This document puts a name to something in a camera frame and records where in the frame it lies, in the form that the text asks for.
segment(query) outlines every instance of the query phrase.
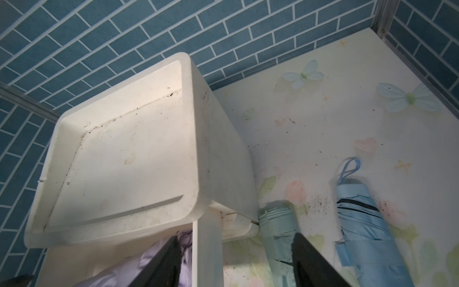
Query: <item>purple cloth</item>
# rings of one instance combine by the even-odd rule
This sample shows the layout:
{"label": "purple cloth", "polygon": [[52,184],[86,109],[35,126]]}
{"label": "purple cloth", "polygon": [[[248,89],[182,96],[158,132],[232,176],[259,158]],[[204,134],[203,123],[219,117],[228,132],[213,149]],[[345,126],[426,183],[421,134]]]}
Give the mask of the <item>purple cloth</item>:
{"label": "purple cloth", "polygon": [[[191,287],[192,231],[184,231],[178,235],[178,238],[182,249],[179,287]],[[170,237],[162,238],[142,254],[127,258],[96,276],[75,284],[73,287],[127,287],[145,266],[155,258],[169,239]]]}

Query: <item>umbrella wrist loop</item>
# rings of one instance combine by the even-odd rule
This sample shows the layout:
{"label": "umbrella wrist loop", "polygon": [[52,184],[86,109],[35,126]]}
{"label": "umbrella wrist loop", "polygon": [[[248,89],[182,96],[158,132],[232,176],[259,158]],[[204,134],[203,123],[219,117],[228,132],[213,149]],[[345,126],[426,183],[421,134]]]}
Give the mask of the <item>umbrella wrist loop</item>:
{"label": "umbrella wrist loop", "polygon": [[[355,161],[355,168],[352,170],[346,170],[347,166],[351,163],[351,161]],[[348,162],[344,165],[343,171],[341,172],[340,179],[338,180],[338,184],[342,184],[343,180],[350,174],[358,171],[360,168],[360,160],[356,157],[352,157],[348,160]]]}

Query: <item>butterfly decal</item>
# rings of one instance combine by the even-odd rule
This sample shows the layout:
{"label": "butterfly decal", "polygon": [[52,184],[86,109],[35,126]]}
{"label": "butterfly decal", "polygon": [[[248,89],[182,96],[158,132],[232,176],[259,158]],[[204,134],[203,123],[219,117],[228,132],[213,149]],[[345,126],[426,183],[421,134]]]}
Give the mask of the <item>butterfly decal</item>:
{"label": "butterfly decal", "polygon": [[311,60],[301,73],[285,73],[283,77],[287,81],[293,82],[292,88],[297,90],[304,86],[306,79],[321,80],[324,78],[324,74],[317,72],[318,67],[317,61]]}
{"label": "butterfly decal", "polygon": [[441,102],[423,83],[408,93],[392,84],[381,83],[378,86],[378,92],[381,96],[389,98],[386,110],[390,113],[400,112],[409,105],[415,105],[429,112],[439,112],[442,109]]}

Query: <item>blue brick pattern wall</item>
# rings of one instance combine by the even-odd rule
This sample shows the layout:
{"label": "blue brick pattern wall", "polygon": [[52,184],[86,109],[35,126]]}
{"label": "blue brick pattern wall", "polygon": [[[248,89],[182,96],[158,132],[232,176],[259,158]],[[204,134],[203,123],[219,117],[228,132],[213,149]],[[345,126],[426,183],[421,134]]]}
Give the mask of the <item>blue brick pattern wall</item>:
{"label": "blue brick pattern wall", "polygon": [[401,0],[387,40],[459,110],[458,0]]}
{"label": "blue brick pattern wall", "polygon": [[212,89],[369,27],[376,0],[0,0],[0,81],[59,112],[189,53]]}
{"label": "blue brick pattern wall", "polygon": [[24,245],[24,228],[53,129],[0,98],[0,282],[38,274],[44,260],[45,250]]}

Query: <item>light blue umbrella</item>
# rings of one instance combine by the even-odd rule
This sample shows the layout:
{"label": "light blue umbrella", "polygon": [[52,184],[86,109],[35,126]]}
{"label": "light blue umbrella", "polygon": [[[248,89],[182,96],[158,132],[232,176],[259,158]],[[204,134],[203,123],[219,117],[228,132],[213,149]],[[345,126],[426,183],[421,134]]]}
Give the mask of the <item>light blue umbrella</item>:
{"label": "light blue umbrella", "polygon": [[[346,171],[352,161],[356,167]],[[344,182],[359,168],[359,159],[350,158],[336,187],[338,218],[344,238],[344,242],[336,245],[341,265],[354,266],[361,287],[414,287],[389,226],[367,186]]]}

